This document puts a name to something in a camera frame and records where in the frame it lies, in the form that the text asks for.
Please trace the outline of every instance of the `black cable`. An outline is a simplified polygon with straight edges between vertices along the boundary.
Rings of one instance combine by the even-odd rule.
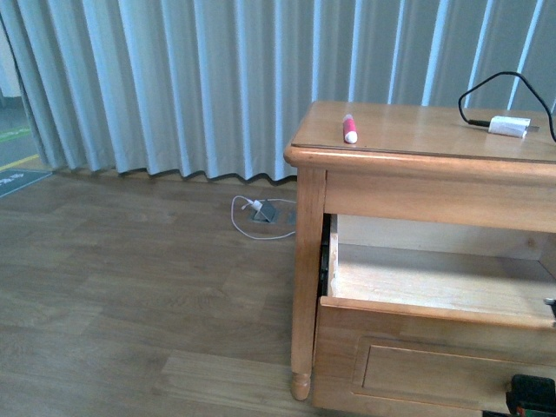
[[[490,122],[487,120],[474,120],[474,119],[467,119],[466,116],[463,114],[463,108],[461,108],[461,101],[463,100],[463,98],[471,93],[473,93],[476,89],[478,89],[479,87],[482,87],[483,85],[485,85],[486,83],[488,83],[489,81],[493,80],[494,78],[496,78],[497,76],[516,76],[518,77],[528,88],[529,91],[531,91],[533,93],[533,95],[537,98],[537,100],[539,100],[539,103],[542,105],[542,107],[545,109],[546,115],[548,116],[548,127],[550,128],[550,135],[553,137],[553,140],[556,142],[556,134],[554,134],[554,125],[553,125],[553,115],[550,111],[550,109],[548,108],[548,106],[546,105],[545,101],[539,96],[539,93],[537,93],[537,91],[535,91],[535,89],[533,88],[533,86],[527,81],[527,79],[522,76],[519,72],[515,72],[515,71],[501,71],[499,73],[494,74],[493,76],[488,77],[485,81],[478,83],[477,85],[475,85],[472,89],[466,91],[465,93],[463,93],[460,97],[460,99],[458,100],[458,109],[460,110],[460,114],[461,114],[461,118],[468,124],[471,124],[473,126],[481,126],[483,128],[488,128],[490,126]]]

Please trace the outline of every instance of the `gray curtain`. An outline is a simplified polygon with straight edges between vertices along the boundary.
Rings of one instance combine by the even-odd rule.
[[[313,100],[455,106],[500,70],[556,105],[553,0],[2,0],[54,168],[279,180]],[[540,106],[512,78],[468,106]]]

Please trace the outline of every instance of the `wooden floor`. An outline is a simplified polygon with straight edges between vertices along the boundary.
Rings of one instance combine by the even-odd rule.
[[[294,238],[229,220],[294,188],[53,175],[0,199],[0,415],[352,415],[288,391]]]

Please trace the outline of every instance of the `wooden nightstand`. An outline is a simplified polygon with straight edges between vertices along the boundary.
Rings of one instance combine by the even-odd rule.
[[[522,140],[467,126],[457,109],[311,106],[284,153],[298,168],[296,399],[313,374],[319,407],[469,416],[505,411],[513,374],[556,377],[543,302],[556,297],[556,143],[546,116],[528,116],[541,130]]]

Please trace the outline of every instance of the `yellow line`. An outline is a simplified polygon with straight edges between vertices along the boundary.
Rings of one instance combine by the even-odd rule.
[[[24,159],[20,159],[19,161],[15,161],[15,162],[9,163],[8,165],[4,165],[3,167],[0,167],[0,171],[4,171],[5,169],[16,167],[17,165],[19,165],[21,163],[29,162],[29,161],[32,161],[32,160],[37,159],[37,158],[38,158],[38,155],[27,156]]]

